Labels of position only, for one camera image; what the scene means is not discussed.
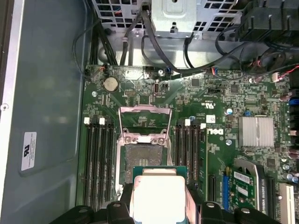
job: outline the chip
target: chip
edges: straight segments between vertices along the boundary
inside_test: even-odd
[[[267,167],[269,168],[275,168],[275,159],[267,159]]]
[[[191,86],[199,86],[199,79],[192,79]]]
[[[239,92],[239,86],[238,85],[231,85],[230,86],[230,92],[231,93],[238,93]]]

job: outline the motherboard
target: motherboard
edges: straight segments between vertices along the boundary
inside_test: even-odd
[[[186,166],[186,183],[203,201],[293,223],[299,173],[289,150],[288,77],[223,81],[207,72],[171,80],[171,71],[153,67],[88,69],[77,205],[99,210],[117,200],[134,166]]]

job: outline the pcie slot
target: pcie slot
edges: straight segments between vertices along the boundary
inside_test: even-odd
[[[228,211],[229,209],[229,202],[228,202],[228,185],[229,185],[229,176],[223,175],[222,176],[222,205],[223,208]]]
[[[208,178],[208,200],[215,202],[216,201],[216,177],[214,175],[209,175]]]
[[[267,177],[267,190],[268,190],[268,216],[276,219],[276,190],[275,190],[275,179],[273,177]]]

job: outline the metal bracket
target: metal bracket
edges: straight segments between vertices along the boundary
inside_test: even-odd
[[[121,121],[121,114],[126,112],[139,113],[141,111],[149,111],[151,113],[163,113],[169,115],[168,125],[166,132],[162,131],[160,134],[149,134],[141,135],[139,133],[129,133],[128,131],[124,132],[123,125]],[[118,110],[118,115],[121,125],[121,137],[123,138],[124,143],[128,144],[137,144],[137,143],[152,143],[162,145],[169,137],[170,121],[172,110],[169,108],[158,108],[153,105],[136,105],[134,107],[120,107]]]
[[[149,111],[151,113],[167,114],[169,115],[168,125],[166,129],[163,129],[158,134],[141,135],[139,133],[130,133],[127,129],[123,128],[121,115],[126,112],[139,113],[141,111]],[[171,158],[171,141],[169,138],[170,122],[172,110],[170,108],[158,108],[153,105],[136,105],[134,107],[120,107],[119,108],[119,119],[121,126],[121,135],[117,140],[116,147],[116,166],[115,166],[115,191],[118,196],[122,194],[123,186],[120,185],[120,166],[121,166],[121,147],[126,144],[152,144],[161,145],[167,148],[167,165],[172,166]]]

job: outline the label sticker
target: label sticker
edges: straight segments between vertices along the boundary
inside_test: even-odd
[[[36,132],[25,132],[21,171],[34,167],[36,155]]]
[[[237,186],[237,191],[239,191],[241,194],[245,195],[246,197],[248,197],[248,191]]]
[[[243,181],[245,183],[248,183],[250,184],[250,178],[243,175],[243,174],[240,174],[240,173],[237,173],[237,172],[234,172],[234,178],[240,180],[240,181]]]
[[[206,123],[215,124],[216,123],[216,116],[215,115],[207,115],[206,116]]]

